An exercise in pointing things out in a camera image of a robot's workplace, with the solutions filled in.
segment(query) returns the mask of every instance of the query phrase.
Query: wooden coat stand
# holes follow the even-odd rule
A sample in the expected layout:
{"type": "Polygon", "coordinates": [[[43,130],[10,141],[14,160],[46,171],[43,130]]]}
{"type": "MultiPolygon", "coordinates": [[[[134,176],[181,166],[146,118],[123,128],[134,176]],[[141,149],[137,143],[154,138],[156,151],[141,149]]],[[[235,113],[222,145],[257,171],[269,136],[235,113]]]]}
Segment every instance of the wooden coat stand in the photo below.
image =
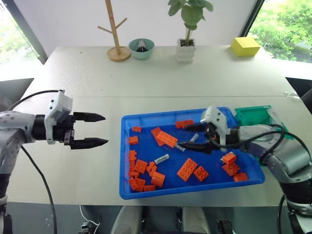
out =
{"type": "Polygon", "coordinates": [[[119,24],[115,25],[111,0],[105,0],[105,3],[106,3],[109,22],[111,24],[112,30],[110,31],[110,30],[103,28],[101,26],[98,26],[98,28],[105,31],[105,32],[113,34],[115,47],[110,49],[107,52],[107,55],[110,58],[110,60],[112,60],[112,61],[122,62],[122,61],[125,61],[128,58],[130,58],[131,52],[128,48],[119,45],[117,29],[127,20],[127,18],[124,18],[119,24]]]}

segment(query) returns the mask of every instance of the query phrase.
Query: small bowl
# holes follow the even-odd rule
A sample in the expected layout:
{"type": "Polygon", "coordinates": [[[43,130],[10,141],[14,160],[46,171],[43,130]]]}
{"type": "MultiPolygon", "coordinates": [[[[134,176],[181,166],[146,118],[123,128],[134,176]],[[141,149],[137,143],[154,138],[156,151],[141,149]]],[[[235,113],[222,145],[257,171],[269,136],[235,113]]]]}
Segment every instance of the small bowl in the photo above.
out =
{"type": "Polygon", "coordinates": [[[139,59],[139,60],[148,59],[151,56],[154,47],[155,47],[154,42],[152,42],[149,39],[144,39],[144,38],[135,39],[135,40],[133,40],[132,42],[129,43],[129,49],[131,50],[132,56],[135,57],[136,59],[139,59]],[[137,44],[138,44],[138,42],[140,40],[145,42],[148,51],[146,51],[146,52],[137,52],[137,44]]]}

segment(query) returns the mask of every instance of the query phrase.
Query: gray floor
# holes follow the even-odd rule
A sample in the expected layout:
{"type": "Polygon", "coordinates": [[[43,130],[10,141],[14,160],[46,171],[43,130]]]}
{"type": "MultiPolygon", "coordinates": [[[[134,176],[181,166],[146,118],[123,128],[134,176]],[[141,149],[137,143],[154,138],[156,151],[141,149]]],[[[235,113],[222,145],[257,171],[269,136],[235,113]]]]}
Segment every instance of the gray floor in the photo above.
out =
{"type": "MultiPolygon", "coordinates": [[[[97,234],[109,234],[120,206],[83,206],[87,218],[101,222],[97,234]]],[[[7,212],[13,217],[14,234],[53,233],[49,205],[11,203],[7,212]]],[[[230,219],[237,234],[274,234],[276,231],[276,207],[258,208],[204,208],[208,223],[214,234],[219,233],[216,220],[230,219]]],[[[56,206],[58,233],[76,234],[84,222],[79,206],[56,206]]],[[[282,214],[283,234],[291,234],[286,207],[282,214]]],[[[175,207],[150,207],[145,224],[145,233],[174,232],[176,228],[175,207]]]]}

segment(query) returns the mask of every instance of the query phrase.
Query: white cable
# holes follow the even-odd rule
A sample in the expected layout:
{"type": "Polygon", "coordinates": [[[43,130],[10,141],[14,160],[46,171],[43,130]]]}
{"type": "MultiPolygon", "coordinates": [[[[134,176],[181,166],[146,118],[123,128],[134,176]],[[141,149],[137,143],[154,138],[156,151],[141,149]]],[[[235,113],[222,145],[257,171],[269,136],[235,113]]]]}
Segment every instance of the white cable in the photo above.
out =
{"type": "Polygon", "coordinates": [[[88,220],[88,219],[83,215],[83,213],[82,213],[81,205],[79,205],[79,208],[80,208],[80,213],[81,213],[82,217],[84,218],[84,220],[86,220],[87,222],[91,222],[91,223],[93,223],[94,225],[96,225],[96,229],[94,230],[94,233],[93,233],[93,234],[95,234],[96,231],[97,231],[97,229],[98,229],[98,227],[100,226],[101,223],[95,223],[95,222],[92,221],[92,220],[88,220]]]}

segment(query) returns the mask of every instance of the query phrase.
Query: orange lego brick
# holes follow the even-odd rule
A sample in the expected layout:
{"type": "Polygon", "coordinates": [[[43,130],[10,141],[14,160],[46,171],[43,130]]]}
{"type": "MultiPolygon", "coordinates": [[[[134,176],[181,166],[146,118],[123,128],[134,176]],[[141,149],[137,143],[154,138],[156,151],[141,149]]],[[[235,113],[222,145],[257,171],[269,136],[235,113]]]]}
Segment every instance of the orange lego brick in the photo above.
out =
{"type": "Polygon", "coordinates": [[[186,182],[190,178],[196,167],[197,163],[188,158],[183,166],[180,168],[180,170],[177,172],[177,175],[186,182]]]}
{"type": "Polygon", "coordinates": [[[148,173],[150,177],[153,177],[154,172],[157,170],[157,166],[153,166],[151,171],[148,173]]]}
{"type": "Polygon", "coordinates": [[[225,164],[222,168],[229,176],[235,175],[240,169],[235,163],[225,164]]]}
{"type": "Polygon", "coordinates": [[[129,161],[135,161],[137,159],[137,152],[135,150],[129,151],[129,161]]]}
{"type": "Polygon", "coordinates": [[[158,128],[154,128],[154,129],[152,129],[151,130],[151,133],[152,133],[152,135],[153,135],[153,137],[155,138],[155,140],[157,141],[157,144],[159,145],[159,146],[163,146],[165,143],[164,142],[162,142],[161,140],[158,140],[157,139],[157,136],[158,136],[158,134],[161,132],[161,129],[158,127],[158,128]]]}
{"type": "Polygon", "coordinates": [[[239,181],[245,181],[245,180],[249,180],[248,176],[246,173],[237,173],[233,176],[234,181],[239,182],[239,181]]]}
{"type": "Polygon", "coordinates": [[[159,172],[154,172],[151,183],[158,187],[162,187],[165,177],[166,177],[165,175],[159,172]]]}
{"type": "Polygon", "coordinates": [[[175,127],[180,129],[180,128],[185,128],[187,125],[191,125],[194,123],[194,120],[183,120],[183,121],[176,121],[175,122],[175,127]]]}
{"type": "Polygon", "coordinates": [[[138,185],[133,177],[129,179],[129,184],[132,190],[136,190],[138,188],[138,185]]]}
{"type": "Polygon", "coordinates": [[[129,172],[128,175],[129,176],[138,176],[139,172],[129,172]]]}
{"type": "Polygon", "coordinates": [[[135,171],[144,174],[145,169],[146,169],[146,166],[147,166],[147,162],[138,159],[138,160],[136,161],[135,171]]]}
{"type": "Polygon", "coordinates": [[[138,144],[138,137],[137,136],[129,137],[129,144],[130,145],[138,144]]]}
{"type": "Polygon", "coordinates": [[[141,128],[141,127],[135,127],[135,126],[133,126],[133,127],[132,127],[132,131],[133,131],[133,132],[140,133],[140,132],[142,131],[142,128],[141,128]]]}
{"type": "Polygon", "coordinates": [[[149,191],[154,191],[156,189],[155,185],[145,185],[144,186],[144,191],[149,192],[149,191]]]}
{"type": "Polygon", "coordinates": [[[161,131],[157,135],[157,139],[161,140],[162,142],[165,142],[165,144],[170,146],[171,148],[173,148],[177,143],[177,139],[175,137],[163,131],[161,131]]]}
{"type": "Polygon", "coordinates": [[[130,161],[130,166],[129,166],[129,172],[134,172],[135,171],[135,165],[136,163],[134,161],[130,161]]]}
{"type": "Polygon", "coordinates": [[[232,164],[236,161],[236,155],[233,152],[229,152],[222,157],[222,161],[226,164],[232,164]]]}
{"type": "Polygon", "coordinates": [[[136,184],[137,184],[137,189],[136,189],[136,191],[142,192],[143,189],[144,189],[144,185],[145,185],[146,180],[140,179],[140,178],[136,178],[136,179],[135,179],[135,182],[136,182],[136,184]]]}
{"type": "Polygon", "coordinates": [[[155,162],[150,162],[148,166],[146,167],[146,171],[150,172],[154,166],[155,166],[155,162]]]}
{"type": "Polygon", "coordinates": [[[202,166],[199,166],[194,171],[194,175],[197,177],[197,179],[199,179],[200,182],[203,182],[209,176],[209,173],[202,166]]]}

